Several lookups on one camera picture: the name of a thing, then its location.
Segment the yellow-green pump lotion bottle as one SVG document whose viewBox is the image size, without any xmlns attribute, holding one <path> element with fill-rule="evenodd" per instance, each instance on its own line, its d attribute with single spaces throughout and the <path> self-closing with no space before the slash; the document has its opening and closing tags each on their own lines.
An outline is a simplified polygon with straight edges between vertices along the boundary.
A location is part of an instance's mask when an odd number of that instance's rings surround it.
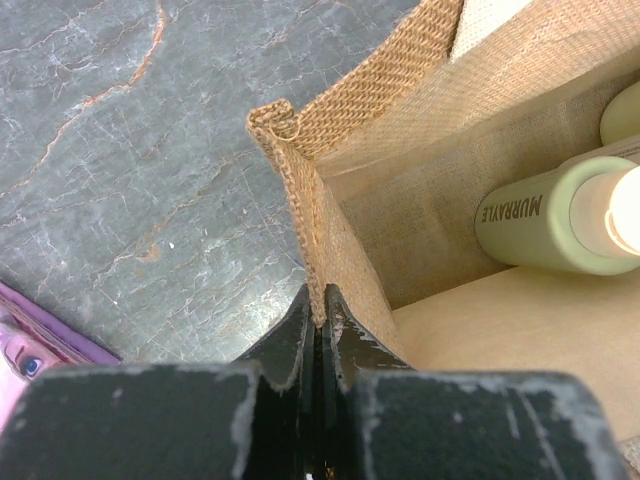
<svg viewBox="0 0 640 480">
<path fill-rule="evenodd" d="M 639 134 L 638 82 L 616 95 L 606 106 L 600 120 L 600 139 L 609 145 Z"/>
</svg>

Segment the cream bottle white cap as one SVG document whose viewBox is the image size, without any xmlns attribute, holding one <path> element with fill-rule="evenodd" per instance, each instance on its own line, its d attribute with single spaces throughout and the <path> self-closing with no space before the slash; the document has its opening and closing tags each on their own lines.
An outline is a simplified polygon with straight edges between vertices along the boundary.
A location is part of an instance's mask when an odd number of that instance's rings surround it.
<svg viewBox="0 0 640 480">
<path fill-rule="evenodd" d="M 597 156 L 619 157 L 639 164 L 640 135 L 635 135 L 610 145 L 603 146 L 598 150 Z"/>
</svg>

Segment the brown canvas tote bag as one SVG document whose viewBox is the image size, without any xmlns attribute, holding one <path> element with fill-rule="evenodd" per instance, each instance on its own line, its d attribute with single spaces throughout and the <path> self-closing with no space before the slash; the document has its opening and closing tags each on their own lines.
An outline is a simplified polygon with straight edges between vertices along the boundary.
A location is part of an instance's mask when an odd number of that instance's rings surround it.
<svg viewBox="0 0 640 480">
<path fill-rule="evenodd" d="M 420 369 L 561 370 L 639 433 L 639 276 L 506 269 L 473 232 L 494 188 L 598 147 L 639 77 L 635 1 L 423 1 L 303 109 L 247 127 L 288 196 L 314 323 L 336 285 Z"/>
</svg>

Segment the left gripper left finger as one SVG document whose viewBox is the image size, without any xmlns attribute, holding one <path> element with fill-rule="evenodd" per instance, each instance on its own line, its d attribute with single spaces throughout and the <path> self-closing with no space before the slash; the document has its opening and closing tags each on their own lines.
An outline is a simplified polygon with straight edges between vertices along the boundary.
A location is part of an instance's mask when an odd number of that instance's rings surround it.
<svg viewBox="0 0 640 480">
<path fill-rule="evenodd" d="M 226 363 L 57 369 L 1 436 L 5 479 L 309 479 L 301 288 L 256 344 Z"/>
</svg>

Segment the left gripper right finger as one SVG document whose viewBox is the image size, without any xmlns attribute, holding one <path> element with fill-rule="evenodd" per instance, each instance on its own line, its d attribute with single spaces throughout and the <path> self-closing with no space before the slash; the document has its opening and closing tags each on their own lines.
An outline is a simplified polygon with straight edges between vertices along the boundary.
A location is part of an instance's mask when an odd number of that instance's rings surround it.
<svg viewBox="0 0 640 480">
<path fill-rule="evenodd" d="M 325 290 L 331 479 L 625 479 L 601 406 L 549 371 L 417 370 Z"/>
</svg>

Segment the yellow-green bottle white cap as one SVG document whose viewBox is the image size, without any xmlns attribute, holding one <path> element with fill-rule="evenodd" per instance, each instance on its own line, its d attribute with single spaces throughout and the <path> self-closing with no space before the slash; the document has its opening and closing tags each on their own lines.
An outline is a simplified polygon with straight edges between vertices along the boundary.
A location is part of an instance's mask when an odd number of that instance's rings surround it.
<svg viewBox="0 0 640 480">
<path fill-rule="evenodd" d="M 566 162 L 500 187 L 478 206 L 482 249 L 513 266 L 611 276 L 639 266 L 639 166 Z"/>
</svg>

